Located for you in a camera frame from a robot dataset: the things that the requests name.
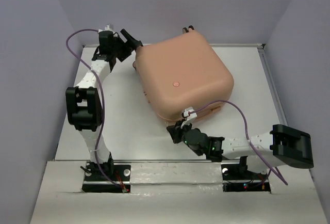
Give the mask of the pink hard-shell suitcase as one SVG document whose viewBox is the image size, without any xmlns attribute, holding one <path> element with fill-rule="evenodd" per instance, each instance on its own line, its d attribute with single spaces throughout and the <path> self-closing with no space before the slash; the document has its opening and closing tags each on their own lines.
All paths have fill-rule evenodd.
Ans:
<svg viewBox="0 0 330 224">
<path fill-rule="evenodd" d="M 193 26 L 137 48 L 134 66 L 153 111 L 167 123 L 180 120 L 188 107 L 202 109 L 199 119 L 215 114 L 234 88 L 231 72 Z"/>
</svg>

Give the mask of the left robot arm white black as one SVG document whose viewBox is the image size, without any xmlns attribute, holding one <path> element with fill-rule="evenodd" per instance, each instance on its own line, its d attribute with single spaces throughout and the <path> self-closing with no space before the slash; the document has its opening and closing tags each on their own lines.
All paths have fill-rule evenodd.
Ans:
<svg viewBox="0 0 330 224">
<path fill-rule="evenodd" d="M 87 73 L 74 87 L 65 91 L 67 118 L 83 137 L 90 153 L 89 174 L 96 173 L 102 180 L 109 180 L 114 174 L 111 152 L 103 139 L 105 124 L 105 96 L 102 83 L 113 71 L 116 62 L 123 62 L 143 44 L 125 29 L 119 33 L 110 26 L 98 29 L 99 45 L 91 62 L 81 57 L 79 62 L 87 68 Z"/>
</svg>

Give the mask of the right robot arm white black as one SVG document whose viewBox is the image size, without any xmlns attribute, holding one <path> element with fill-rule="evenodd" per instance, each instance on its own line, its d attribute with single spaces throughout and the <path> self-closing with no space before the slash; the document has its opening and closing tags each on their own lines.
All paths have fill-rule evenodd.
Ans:
<svg viewBox="0 0 330 224">
<path fill-rule="evenodd" d="M 204 156 L 211 162 L 242 159 L 237 172 L 244 179 L 282 165 L 299 169 L 314 167 L 311 136 L 282 124 L 250 140 L 208 136 L 180 121 L 168 126 L 167 131 L 174 143 L 183 142 L 197 156 Z"/>
</svg>

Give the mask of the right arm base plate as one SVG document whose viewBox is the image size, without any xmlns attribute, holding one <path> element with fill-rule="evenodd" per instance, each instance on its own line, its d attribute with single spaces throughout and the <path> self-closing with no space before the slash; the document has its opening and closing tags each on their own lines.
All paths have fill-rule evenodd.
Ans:
<svg viewBox="0 0 330 224">
<path fill-rule="evenodd" d="M 232 192 L 271 192 L 268 174 L 254 173 L 240 168 L 239 164 L 222 164 L 222 188 Z"/>
</svg>

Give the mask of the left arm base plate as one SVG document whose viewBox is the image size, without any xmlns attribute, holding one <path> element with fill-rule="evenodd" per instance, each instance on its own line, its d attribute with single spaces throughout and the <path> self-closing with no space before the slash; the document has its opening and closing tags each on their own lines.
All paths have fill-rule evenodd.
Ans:
<svg viewBox="0 0 330 224">
<path fill-rule="evenodd" d="M 85 193 L 130 193 L 131 164 L 114 164 L 113 174 L 104 169 L 106 177 L 99 171 L 96 164 L 87 162 L 80 166 L 84 172 L 82 191 Z"/>
</svg>

